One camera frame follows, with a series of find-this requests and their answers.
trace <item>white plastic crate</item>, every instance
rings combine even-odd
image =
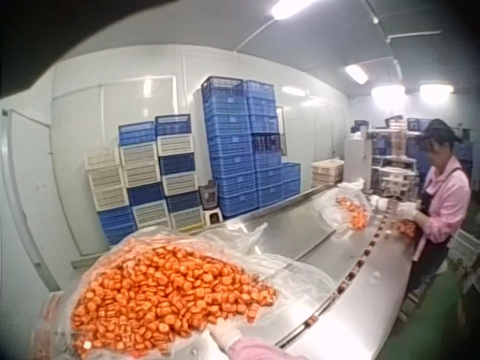
[[[111,187],[92,194],[95,208],[98,212],[127,206],[128,194],[124,186]]]
[[[122,146],[120,148],[121,165],[125,168],[141,167],[158,162],[155,142]]]
[[[92,193],[125,186],[120,166],[105,167],[88,171],[88,182]]]
[[[162,176],[163,191],[165,195],[188,193],[196,191],[198,188],[197,175],[195,172],[182,172],[180,174],[172,174]]]
[[[139,167],[124,169],[125,184],[127,188],[153,184],[159,182],[160,168],[158,163],[150,163]]]
[[[170,214],[173,229],[185,229],[204,224],[202,207],[189,208],[188,210]]]
[[[84,158],[87,170],[117,167],[120,165],[119,148],[116,146],[93,148],[85,154]]]
[[[194,152],[194,136],[191,134],[159,136],[157,150],[158,156]]]
[[[153,225],[170,225],[170,218],[168,215],[167,201],[155,201],[148,204],[133,206],[133,216],[135,217],[136,225],[139,229],[143,227],[150,227]]]
[[[344,171],[344,161],[339,159],[328,159],[312,163],[310,167],[313,174],[341,176]]]

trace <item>white glove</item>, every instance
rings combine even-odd
[[[399,219],[413,220],[417,212],[417,204],[414,202],[402,202],[398,204],[397,216]]]
[[[218,347],[225,353],[239,338],[242,333],[230,321],[219,319],[217,325],[210,326],[210,334]]]

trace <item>fluorescent light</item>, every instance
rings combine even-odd
[[[307,92],[301,90],[300,88],[293,88],[292,86],[284,86],[282,88],[282,92],[301,97],[304,97],[307,94]]]
[[[453,92],[453,86],[445,84],[427,84],[420,86],[420,98],[427,104],[445,103]]]
[[[275,20],[284,20],[299,13],[318,0],[280,0],[272,9]]]
[[[368,81],[367,74],[358,65],[347,66],[345,67],[345,71],[360,85],[363,85]]]
[[[312,97],[309,100],[304,101],[301,103],[303,107],[322,107],[325,105],[323,100],[319,97]]]
[[[152,96],[152,79],[145,79],[143,83],[143,96],[150,98]]]
[[[377,86],[372,89],[372,98],[378,107],[384,110],[402,110],[407,96],[402,85]]]

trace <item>crate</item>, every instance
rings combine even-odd
[[[317,161],[310,166],[313,174],[340,176],[344,171],[344,161],[339,159]]]
[[[127,193],[132,206],[153,203],[165,198],[161,182],[155,182],[153,184],[139,187],[131,187],[127,189]]]
[[[158,161],[157,144],[146,142],[143,144],[122,146],[120,148],[121,165],[124,168],[141,167]]]
[[[117,167],[120,165],[119,148],[116,146],[93,148],[88,150],[84,158],[86,170]]]
[[[282,182],[282,168],[279,166],[272,167],[271,169],[257,170],[255,177],[258,188],[277,185]]]
[[[254,156],[251,152],[220,157],[210,157],[211,172],[214,176],[230,176],[254,171]]]
[[[259,99],[256,97],[247,98],[248,113],[251,115],[277,115],[275,100]]]
[[[252,133],[278,134],[277,115],[250,115],[249,119]]]
[[[181,212],[183,210],[198,208],[200,204],[200,195],[197,190],[190,193],[180,193],[179,195],[166,198],[166,204],[170,212]]]
[[[282,200],[300,194],[300,179],[282,182]]]
[[[248,115],[247,99],[239,96],[214,95],[203,101],[205,119],[215,115]]]
[[[208,138],[210,157],[236,155],[252,152],[250,134],[211,136]]]
[[[252,133],[253,152],[280,152],[279,133]]]
[[[224,177],[216,176],[215,181],[218,183],[218,194],[221,197],[230,197],[257,188],[254,171]]]
[[[208,137],[250,134],[248,115],[213,115],[205,120]]]
[[[231,77],[210,76],[202,84],[203,101],[214,95],[245,96],[242,79]]]
[[[134,214],[130,206],[99,211],[97,214],[103,230],[115,229],[134,222]]]
[[[118,144],[128,146],[155,141],[155,123],[144,121],[118,126]]]
[[[191,134],[190,114],[155,116],[157,137],[175,134]]]
[[[109,187],[92,193],[92,196],[98,212],[128,206],[127,189],[124,186]]]
[[[189,193],[198,189],[197,175],[195,172],[183,172],[162,176],[163,191],[171,197],[183,193]]]
[[[300,179],[299,163],[282,163],[282,182]]]
[[[169,135],[157,138],[158,156],[189,154],[194,152],[193,135]]]
[[[134,206],[132,210],[136,225],[139,229],[159,225],[159,223],[167,223],[167,227],[171,227],[167,202],[165,200]]]
[[[193,153],[162,156],[159,163],[162,176],[195,171],[195,155]]]
[[[273,85],[247,80],[243,83],[243,87],[247,98],[261,98],[275,101],[275,90]]]
[[[258,188],[258,206],[263,208],[282,200],[282,184]]]
[[[161,181],[158,163],[151,163],[130,169],[127,168],[124,169],[123,172],[127,188],[136,188]]]
[[[92,193],[125,185],[120,166],[91,170],[87,175]]]
[[[280,167],[282,164],[282,154],[279,151],[256,152],[253,154],[253,159],[256,170]]]
[[[232,196],[219,197],[220,210],[224,217],[232,217],[258,209],[257,190],[251,189]]]
[[[189,208],[188,210],[173,212],[170,214],[173,229],[187,229],[190,227],[202,226],[205,224],[203,219],[202,206],[198,208]]]

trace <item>plastic bag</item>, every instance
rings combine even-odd
[[[341,198],[347,198],[356,205],[363,207],[367,215],[366,221],[372,214],[372,208],[365,195],[354,187],[336,187],[325,193],[314,203],[316,210],[320,212],[323,220],[332,229],[348,235],[352,232],[352,215],[338,204],[338,200]]]
[[[142,229],[127,237],[121,244],[115,246],[109,253],[102,256],[92,268],[83,275],[82,280],[75,293],[66,301],[62,315],[58,319],[56,327],[53,355],[71,356],[78,358],[77,353],[71,346],[76,337],[71,330],[71,314],[75,308],[80,296],[83,294],[90,282],[97,275],[107,272],[112,266],[117,266],[128,257],[130,261],[135,261],[137,257],[142,256],[144,250],[137,250],[132,244],[141,244],[143,247],[160,247],[163,245],[177,245],[189,250],[199,251],[210,257],[226,261],[228,263],[241,266],[247,273],[259,275],[260,280],[269,281],[278,291],[277,301],[272,307],[261,307],[256,318],[255,324],[247,324],[245,318],[237,316],[238,326],[249,335],[255,329],[264,329],[278,320],[281,313],[288,313],[292,308],[298,308],[300,311],[304,305],[318,304],[327,299],[334,291],[335,284],[332,279],[323,271],[311,265],[294,262],[291,259],[278,255],[255,255],[246,256],[239,253],[236,249],[245,250],[242,241],[251,246],[256,243],[261,236],[266,224],[256,229],[252,233],[245,229],[231,229],[208,231],[195,237],[180,235],[169,229],[162,227],[151,227]],[[301,313],[307,319],[310,313]],[[188,339],[178,339],[172,345],[172,351],[182,351],[187,345],[199,340],[200,333],[194,333],[194,336]],[[157,349],[151,350],[141,359],[158,359],[161,352]],[[110,349],[95,349],[87,352],[87,359],[132,359],[126,353],[115,352]]]

